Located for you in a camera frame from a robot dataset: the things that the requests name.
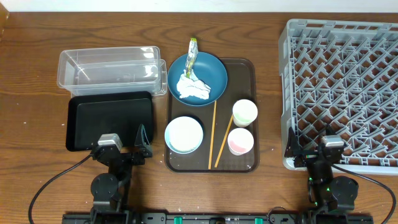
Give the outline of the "light blue small bowl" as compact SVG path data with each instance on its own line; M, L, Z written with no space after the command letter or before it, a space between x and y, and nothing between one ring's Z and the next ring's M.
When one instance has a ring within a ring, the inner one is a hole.
M189 154L199 148L203 141L203 128L194 118L180 116L166 127L164 139L167 147L178 154Z

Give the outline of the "white cup pink inside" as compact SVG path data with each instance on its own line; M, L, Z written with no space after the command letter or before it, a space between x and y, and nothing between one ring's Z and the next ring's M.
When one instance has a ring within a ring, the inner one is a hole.
M235 128L227 138L228 148L235 156L248 153L254 147L254 137L247 129Z

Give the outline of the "white cup green inside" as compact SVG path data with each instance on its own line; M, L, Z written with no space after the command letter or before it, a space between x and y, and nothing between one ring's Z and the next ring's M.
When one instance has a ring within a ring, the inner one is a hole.
M240 128L249 126L257 118L257 115L257 106L251 100L238 100L233 105L233 122Z

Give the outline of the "white paper napkin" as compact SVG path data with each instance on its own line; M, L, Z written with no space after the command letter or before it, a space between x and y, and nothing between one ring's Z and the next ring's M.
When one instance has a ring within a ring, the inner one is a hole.
M180 94L180 99L194 96L202 100L207 100L210 97L211 88L209 85L199 80L194 72L188 74L187 71L184 70L177 82L177 91Z

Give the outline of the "dark blue round plate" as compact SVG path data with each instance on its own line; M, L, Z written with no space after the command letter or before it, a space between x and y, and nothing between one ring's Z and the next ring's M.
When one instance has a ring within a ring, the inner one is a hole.
M180 98L177 83L185 68L187 54L180 56L170 66L168 74L168 88L171 95L183 104L189 106L205 106L216 101L225 91L228 84L228 74L221 60L212 54L199 52L193 65L193 71L199 80L207 84L211 90L209 98L203 100L194 96Z

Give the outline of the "clear yellow-green snack wrapper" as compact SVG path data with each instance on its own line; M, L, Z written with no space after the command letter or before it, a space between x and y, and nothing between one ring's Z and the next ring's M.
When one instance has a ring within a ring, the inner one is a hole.
M197 39L191 38L190 43L189 43L189 48L188 48L187 60L185 63L185 76L187 78L190 78L190 76L191 76L193 64L196 61L197 55L198 55Z

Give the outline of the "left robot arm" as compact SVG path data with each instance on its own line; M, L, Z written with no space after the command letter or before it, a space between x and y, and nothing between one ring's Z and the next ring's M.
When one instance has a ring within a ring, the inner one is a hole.
M108 167L107 173L97 175L91 183L93 208L88 223L140 223L140 215L127 205L132 168L144 165L153 156L143 124L138 127L134 141L136 152L122 153L123 144L116 133L104 134L91 151L93 160Z

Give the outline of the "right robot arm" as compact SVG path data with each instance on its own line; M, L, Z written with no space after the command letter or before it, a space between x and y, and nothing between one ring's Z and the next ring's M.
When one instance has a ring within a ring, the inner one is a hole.
M314 150L304 150L292 128L289 128L285 157L292 158L295 167L306 167L308 199L315 204L296 218L296 223L348 223L347 211L354 210L358 196L357 181L333 175L332 166L342 158L346 143L330 126Z

